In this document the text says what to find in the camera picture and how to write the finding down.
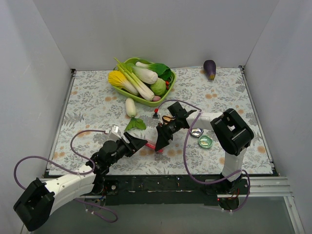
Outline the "amber pill bottle gold cap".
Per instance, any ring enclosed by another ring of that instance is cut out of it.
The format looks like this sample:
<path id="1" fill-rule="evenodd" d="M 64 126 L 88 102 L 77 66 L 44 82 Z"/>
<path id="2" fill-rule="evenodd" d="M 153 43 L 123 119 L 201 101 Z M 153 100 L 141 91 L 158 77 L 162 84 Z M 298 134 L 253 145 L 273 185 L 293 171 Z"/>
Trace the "amber pill bottle gold cap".
<path id="1" fill-rule="evenodd" d="M 171 116 L 163 116 L 162 117 L 162 121 L 166 124 L 168 124 L 169 122 L 171 122 L 172 120 L 174 120 L 175 118 L 174 117 L 171 117 Z"/>

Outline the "red rectangular pill box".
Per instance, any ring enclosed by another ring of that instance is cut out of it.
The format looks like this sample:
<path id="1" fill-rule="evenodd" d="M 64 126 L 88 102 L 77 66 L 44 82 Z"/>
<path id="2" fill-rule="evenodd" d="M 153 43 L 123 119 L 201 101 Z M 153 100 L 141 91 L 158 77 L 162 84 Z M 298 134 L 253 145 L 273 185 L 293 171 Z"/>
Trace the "red rectangular pill box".
<path id="1" fill-rule="evenodd" d="M 145 146 L 147 146 L 148 148 L 155 150 L 156 147 L 156 143 L 152 140 L 147 139 L 147 143 L 145 144 Z M 163 149 L 160 149 L 159 151 L 157 151 L 157 153 L 162 153 Z"/>

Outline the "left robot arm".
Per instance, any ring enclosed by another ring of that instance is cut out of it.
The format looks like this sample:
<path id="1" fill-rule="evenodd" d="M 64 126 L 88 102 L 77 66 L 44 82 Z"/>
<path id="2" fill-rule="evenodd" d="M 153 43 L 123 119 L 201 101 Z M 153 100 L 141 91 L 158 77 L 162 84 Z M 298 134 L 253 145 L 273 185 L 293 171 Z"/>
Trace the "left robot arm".
<path id="1" fill-rule="evenodd" d="M 13 209 L 27 230 L 35 231 L 66 203 L 84 194 L 100 194 L 109 168 L 124 156 L 131 157 L 146 144 L 146 140 L 128 132 L 116 140 L 108 140 L 79 169 L 56 179 L 32 181 L 24 188 Z"/>

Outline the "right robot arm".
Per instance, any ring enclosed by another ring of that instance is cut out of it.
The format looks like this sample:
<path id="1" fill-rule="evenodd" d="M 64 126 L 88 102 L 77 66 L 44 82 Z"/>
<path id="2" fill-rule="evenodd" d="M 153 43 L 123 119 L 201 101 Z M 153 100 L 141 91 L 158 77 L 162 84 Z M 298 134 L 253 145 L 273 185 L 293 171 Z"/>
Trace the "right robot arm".
<path id="1" fill-rule="evenodd" d="M 172 116 L 170 121 L 163 120 L 157 125 L 157 142 L 155 151 L 170 144 L 174 133 L 181 129 L 188 131 L 200 128 L 213 131 L 225 151 L 224 165 L 220 178 L 215 181 L 203 182 L 193 175 L 190 178 L 202 184 L 206 190 L 214 193 L 231 194 L 238 188 L 242 178 L 244 154 L 254 138 L 254 133 L 236 110 L 229 108 L 223 113 L 205 113 L 198 107 L 186 111 L 181 101 L 174 99 L 168 107 Z"/>

